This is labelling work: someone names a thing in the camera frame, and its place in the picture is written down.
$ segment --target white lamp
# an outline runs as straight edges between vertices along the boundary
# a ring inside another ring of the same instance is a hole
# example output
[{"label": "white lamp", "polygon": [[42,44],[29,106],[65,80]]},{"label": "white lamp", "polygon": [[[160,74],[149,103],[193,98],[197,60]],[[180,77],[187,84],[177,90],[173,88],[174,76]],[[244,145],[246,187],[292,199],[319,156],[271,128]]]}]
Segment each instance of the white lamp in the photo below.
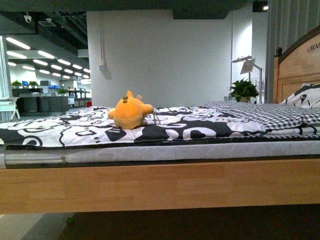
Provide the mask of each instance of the white lamp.
[{"label": "white lamp", "polygon": [[247,62],[259,70],[259,103],[262,104],[262,67],[257,66],[252,60],[252,56],[242,56],[231,60],[232,63]]}]

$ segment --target wooden headboard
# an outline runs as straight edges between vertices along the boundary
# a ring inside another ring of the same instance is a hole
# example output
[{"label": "wooden headboard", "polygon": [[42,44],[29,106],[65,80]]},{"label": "wooden headboard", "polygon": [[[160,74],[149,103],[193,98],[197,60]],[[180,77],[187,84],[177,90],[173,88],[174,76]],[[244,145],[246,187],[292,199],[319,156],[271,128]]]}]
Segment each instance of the wooden headboard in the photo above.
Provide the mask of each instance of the wooden headboard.
[{"label": "wooden headboard", "polygon": [[320,84],[320,26],[274,59],[273,102],[280,103],[303,83]]}]

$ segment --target security camera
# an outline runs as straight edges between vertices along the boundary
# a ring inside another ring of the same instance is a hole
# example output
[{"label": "security camera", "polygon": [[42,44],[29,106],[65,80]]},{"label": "security camera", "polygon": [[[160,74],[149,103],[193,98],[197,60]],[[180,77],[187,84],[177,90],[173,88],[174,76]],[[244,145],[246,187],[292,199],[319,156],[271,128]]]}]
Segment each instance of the security camera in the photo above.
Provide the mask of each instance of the security camera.
[{"label": "security camera", "polygon": [[31,16],[29,16],[29,15],[24,15],[24,19],[25,19],[25,21],[29,24],[29,23],[31,23]]}]

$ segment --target potted plant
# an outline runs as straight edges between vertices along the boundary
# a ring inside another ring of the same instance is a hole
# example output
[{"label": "potted plant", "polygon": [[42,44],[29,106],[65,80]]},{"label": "potted plant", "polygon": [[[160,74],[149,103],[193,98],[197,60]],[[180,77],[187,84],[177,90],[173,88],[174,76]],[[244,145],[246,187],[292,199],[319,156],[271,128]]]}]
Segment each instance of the potted plant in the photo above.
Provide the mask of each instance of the potted plant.
[{"label": "potted plant", "polygon": [[19,87],[22,86],[22,83],[19,82],[18,80],[15,80],[14,82],[11,83],[11,86],[13,89],[18,89]]},{"label": "potted plant", "polygon": [[59,88],[56,92],[57,92],[60,96],[66,96],[68,91],[67,91],[67,89]]},{"label": "potted plant", "polygon": [[229,89],[233,90],[229,94],[229,98],[235,97],[237,102],[246,102],[248,103],[250,98],[255,98],[259,95],[256,86],[253,85],[248,79],[242,78],[240,81],[232,83],[234,86],[231,86]]},{"label": "potted plant", "polygon": [[35,86],[39,86],[39,85],[36,81],[30,81],[29,86],[32,86],[34,88]]}]

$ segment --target yellow plush toy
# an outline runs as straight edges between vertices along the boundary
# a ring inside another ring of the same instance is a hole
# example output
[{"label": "yellow plush toy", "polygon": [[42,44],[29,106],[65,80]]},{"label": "yellow plush toy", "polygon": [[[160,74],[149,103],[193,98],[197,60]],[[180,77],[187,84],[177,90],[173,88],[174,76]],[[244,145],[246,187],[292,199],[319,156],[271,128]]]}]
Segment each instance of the yellow plush toy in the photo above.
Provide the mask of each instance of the yellow plush toy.
[{"label": "yellow plush toy", "polygon": [[108,112],[108,118],[113,119],[114,123],[123,129],[134,129],[140,126],[147,114],[154,112],[154,107],[144,104],[131,91],[126,93],[114,109]]}]

